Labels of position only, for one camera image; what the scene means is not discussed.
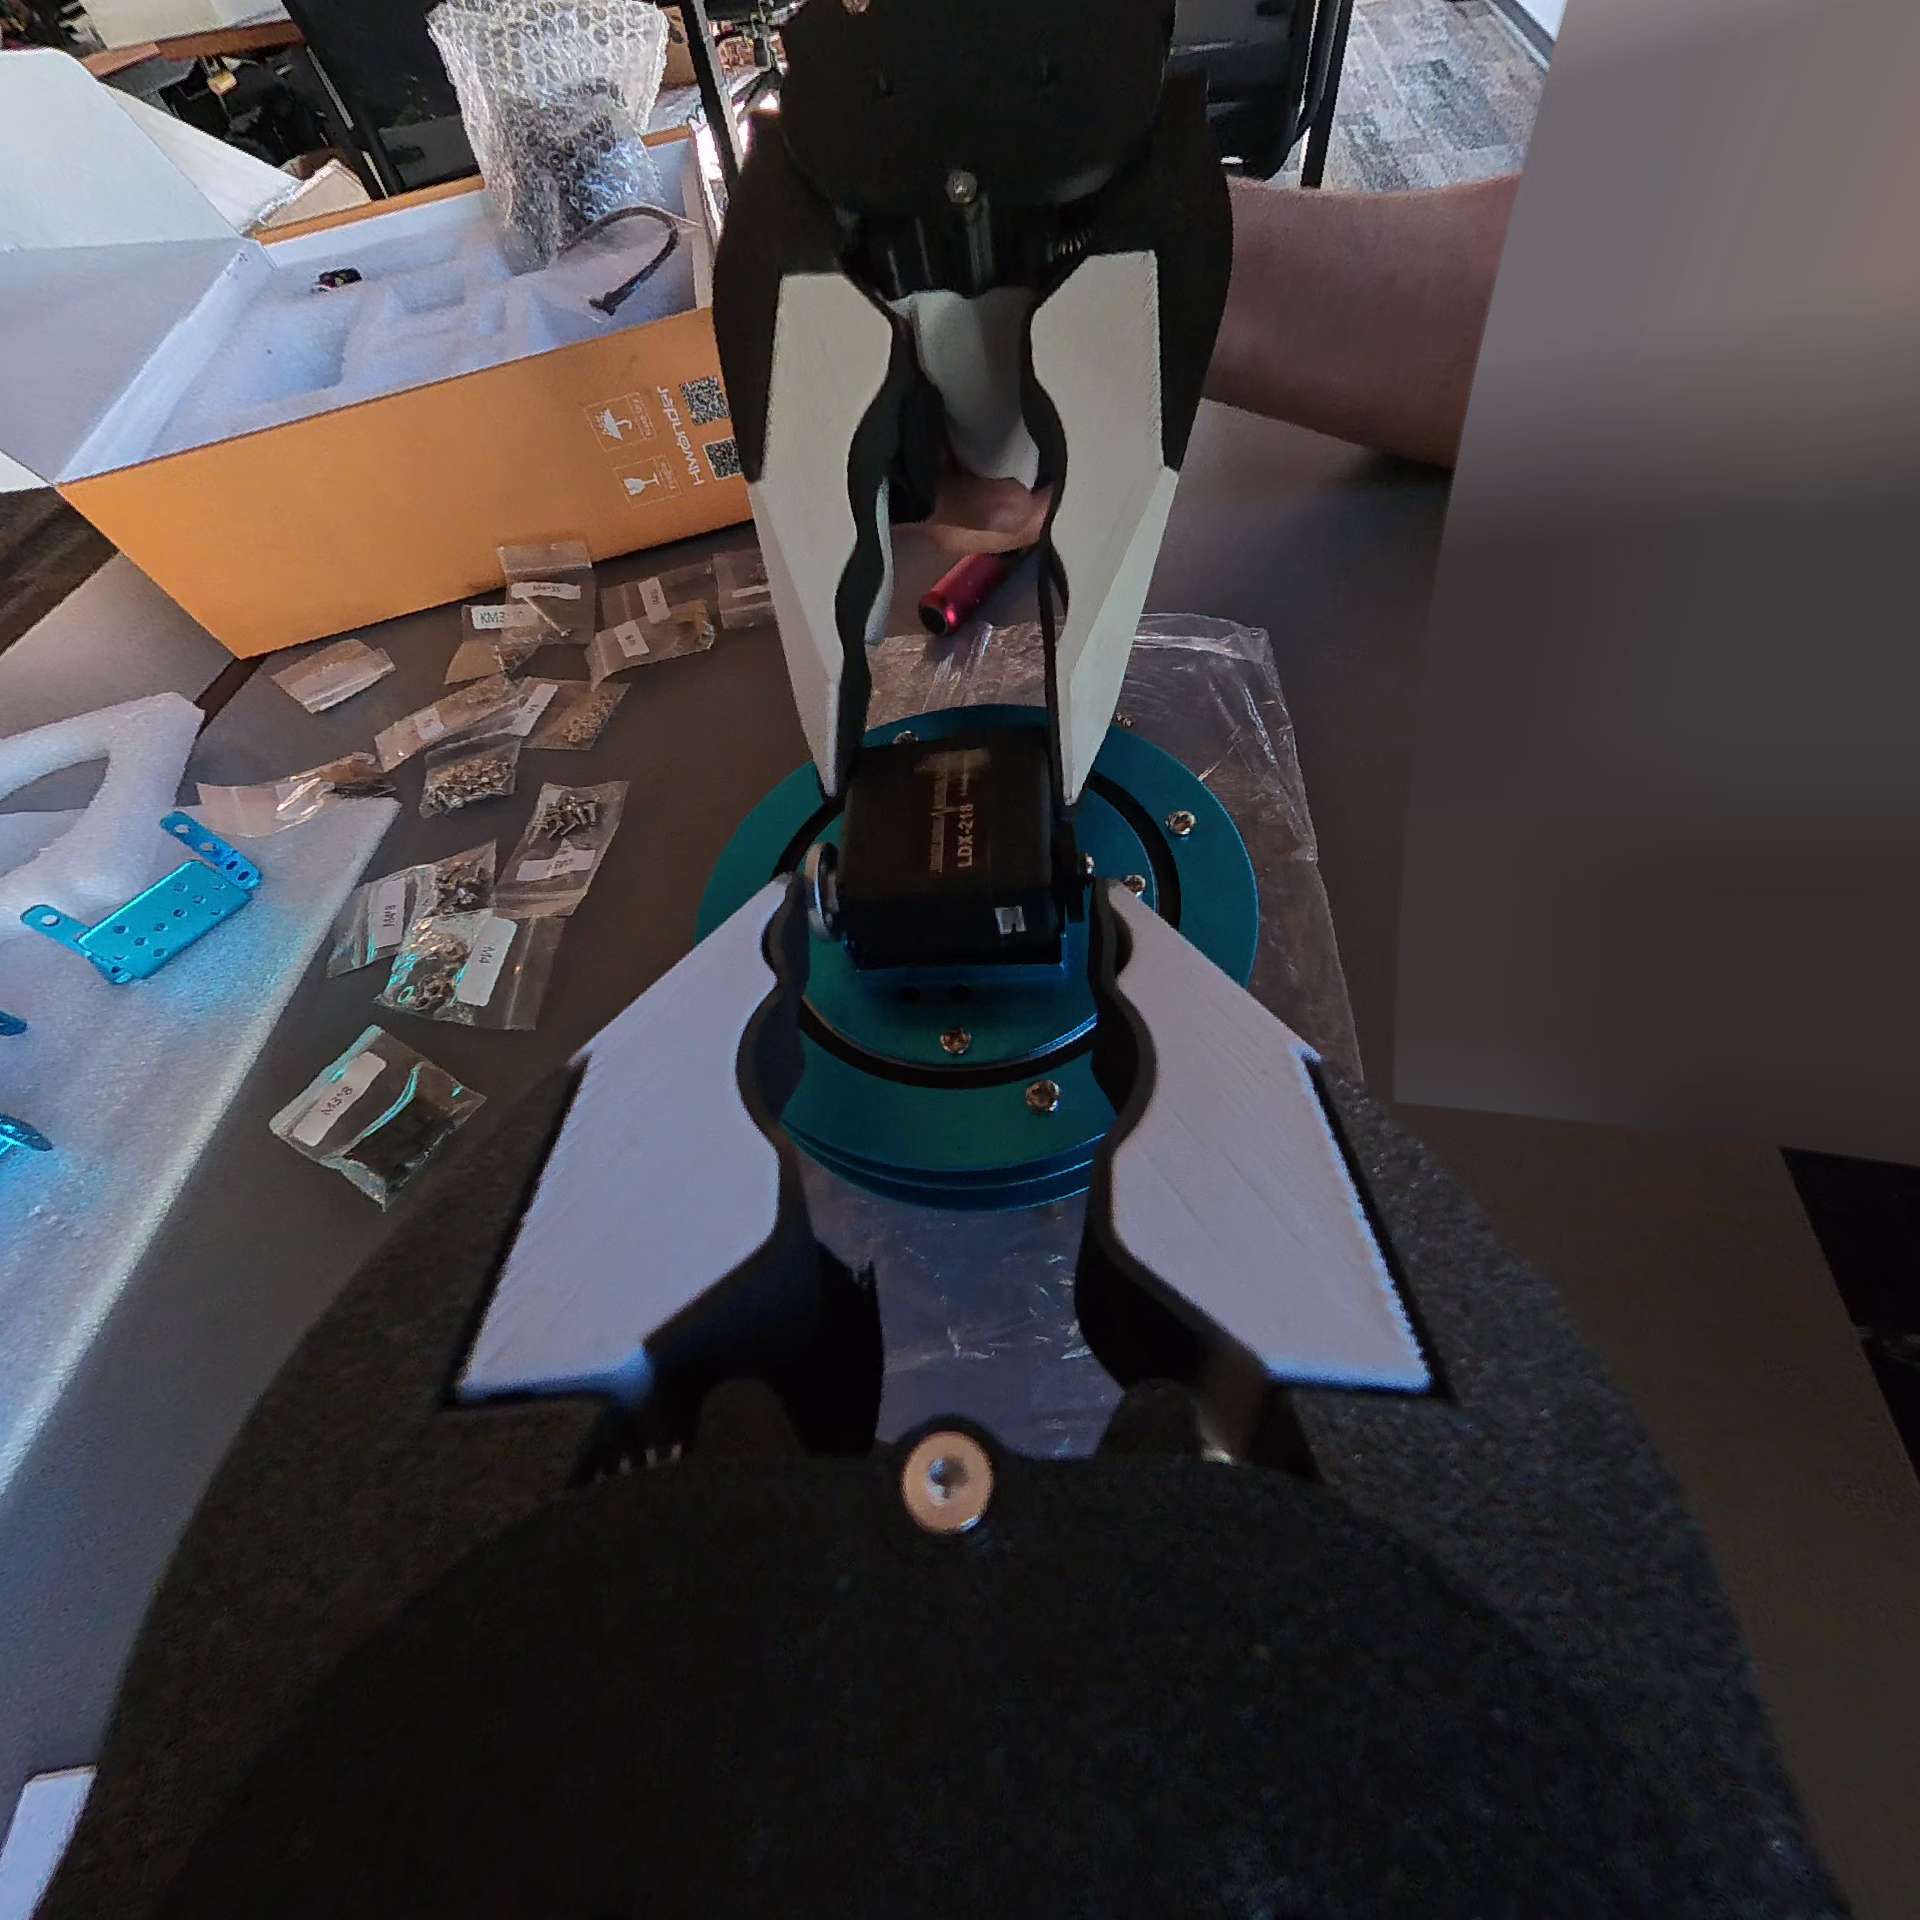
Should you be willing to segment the red screwdriver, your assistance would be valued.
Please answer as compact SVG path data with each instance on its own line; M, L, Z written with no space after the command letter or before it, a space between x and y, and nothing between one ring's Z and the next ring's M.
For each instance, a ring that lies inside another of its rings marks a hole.
M1049 578L1049 556L1033 547L966 556L923 591L918 614L923 633L936 641L958 636L1022 570Z

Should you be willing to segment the white foam sheet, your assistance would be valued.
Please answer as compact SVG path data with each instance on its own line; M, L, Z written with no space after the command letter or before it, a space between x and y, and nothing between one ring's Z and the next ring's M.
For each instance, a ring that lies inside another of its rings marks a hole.
M4 1113L48 1154L4 1156L3 1460L19 1476L131 1283L217 1119L393 825L388 800L326 804L238 849L262 868L244 910L123 987L22 926L48 904L97 924L187 857L177 812L201 711L177 694L4 738L4 799L104 766L82 809L7 812Z

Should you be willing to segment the white foam box insert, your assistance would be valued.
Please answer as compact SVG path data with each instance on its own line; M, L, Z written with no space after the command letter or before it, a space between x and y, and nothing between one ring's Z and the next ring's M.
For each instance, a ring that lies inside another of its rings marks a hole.
M697 305L706 227L688 144L652 150L668 227L632 215L552 266L522 262L488 191L268 249L266 280L172 351L144 458L231 441L588 345Z

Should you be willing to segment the black servo motor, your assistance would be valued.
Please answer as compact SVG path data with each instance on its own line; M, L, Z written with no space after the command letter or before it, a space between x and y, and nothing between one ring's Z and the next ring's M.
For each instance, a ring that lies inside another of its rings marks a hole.
M1040 977L1084 910L1040 726L894 736L854 763L840 842L801 864L807 924L864 975Z

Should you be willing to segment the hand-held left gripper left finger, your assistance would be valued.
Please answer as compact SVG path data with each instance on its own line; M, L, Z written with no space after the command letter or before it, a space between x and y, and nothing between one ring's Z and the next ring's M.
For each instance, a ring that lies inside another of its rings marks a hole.
M874 1284L819 1241L783 1124L807 975L801 888L767 882L584 1050L460 1403L591 1398L664 1450L756 1380L807 1452L874 1447Z

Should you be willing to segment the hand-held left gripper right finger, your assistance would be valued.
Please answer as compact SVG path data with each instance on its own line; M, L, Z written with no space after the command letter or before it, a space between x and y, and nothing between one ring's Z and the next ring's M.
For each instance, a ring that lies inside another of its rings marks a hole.
M1431 1395L1314 1050L1115 881L1088 898L1088 985L1112 1128L1072 1305L1107 1374L1182 1387L1219 1456L1308 1456L1296 1387Z

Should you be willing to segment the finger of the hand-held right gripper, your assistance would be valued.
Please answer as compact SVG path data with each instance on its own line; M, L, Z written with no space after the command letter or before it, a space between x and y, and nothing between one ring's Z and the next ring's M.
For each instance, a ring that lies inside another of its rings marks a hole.
M1091 255L1028 328L1040 396L1064 430L1049 542L1066 614L1049 682L1066 803L1079 803L1114 723L1177 490L1161 438L1160 294L1152 252Z
M788 684L825 795L868 726L868 648L894 604L892 470L920 380L910 328L844 273L746 273L746 443Z

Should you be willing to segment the blue metal bracket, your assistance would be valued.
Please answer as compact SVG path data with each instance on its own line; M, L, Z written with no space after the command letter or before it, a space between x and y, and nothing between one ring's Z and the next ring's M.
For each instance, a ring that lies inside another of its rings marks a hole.
M143 894L92 926L35 904L19 914L22 926L123 987L152 978L251 904L263 876L244 854L186 809L169 812L161 827L187 849L187 857Z

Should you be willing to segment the teal round metal base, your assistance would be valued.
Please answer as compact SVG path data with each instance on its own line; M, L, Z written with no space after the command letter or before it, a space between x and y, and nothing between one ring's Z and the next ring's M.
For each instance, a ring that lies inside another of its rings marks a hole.
M946 736L1040 726L1039 706L923 711L867 734ZM700 934L763 882L842 838L842 800L804 766L734 832L710 881ZM803 1079L785 1128L819 1164L880 1195L936 1210L1020 1210L1079 1193L1114 1106L1092 1075L1088 898L1115 881L1247 987L1258 955L1258 878L1228 809L1164 747L1114 728L1072 818L1084 910L1067 959L1040 977L864 975L809 934Z

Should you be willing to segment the person's right forearm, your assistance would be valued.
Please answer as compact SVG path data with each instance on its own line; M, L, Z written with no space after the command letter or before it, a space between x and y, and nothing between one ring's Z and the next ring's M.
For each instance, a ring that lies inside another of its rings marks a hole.
M1451 471L1521 176L1407 192L1234 178L1206 398Z

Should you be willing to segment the bubble wrap bag of parts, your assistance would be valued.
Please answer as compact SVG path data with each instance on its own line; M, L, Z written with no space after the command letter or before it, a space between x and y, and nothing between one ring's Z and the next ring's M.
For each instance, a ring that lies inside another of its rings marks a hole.
M428 12L471 153L522 262L552 266L665 212L644 144L668 26L644 2L443 2Z

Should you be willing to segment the black office chair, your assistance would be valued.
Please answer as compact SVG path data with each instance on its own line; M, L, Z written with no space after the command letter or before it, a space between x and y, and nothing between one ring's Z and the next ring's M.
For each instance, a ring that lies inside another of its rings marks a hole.
M479 176L458 91L426 18L435 2L283 2L378 192Z
M1270 182L1306 147L1324 184L1353 2L1177 2L1169 70L1208 80L1208 122L1230 174Z

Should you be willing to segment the orange and white cardboard box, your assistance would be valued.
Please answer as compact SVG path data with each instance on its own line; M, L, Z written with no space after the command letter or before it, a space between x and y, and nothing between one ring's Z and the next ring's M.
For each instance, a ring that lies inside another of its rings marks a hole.
M499 583L504 545L593 560L753 511L711 326L696 306L332 414L143 455L172 351L266 280L268 249L486 191L466 182L256 240L78 60L3 60L3 446L235 656L266 656Z

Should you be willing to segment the clear plastic bag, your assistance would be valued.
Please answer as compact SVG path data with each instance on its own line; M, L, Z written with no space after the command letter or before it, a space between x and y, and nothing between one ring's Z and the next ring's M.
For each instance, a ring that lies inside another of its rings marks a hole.
M872 663L876 723L1040 700L1040 639L1026 626L889 639ZM1211 616L1151 616L1120 714L1200 777L1254 857L1254 994L1359 1082L1353 1006L1272 639ZM995 1215L849 1195L855 1265L878 1289L880 1441L958 1412L1026 1455L1092 1450L1120 1393L1072 1318L1084 1218L1084 1195Z

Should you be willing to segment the person's right hand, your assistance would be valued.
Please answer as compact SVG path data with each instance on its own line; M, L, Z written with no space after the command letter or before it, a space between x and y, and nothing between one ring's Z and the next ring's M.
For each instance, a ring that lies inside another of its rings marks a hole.
M1044 536L1049 511L1049 488L1025 488L1016 479L950 466L920 534L955 559L1025 553Z

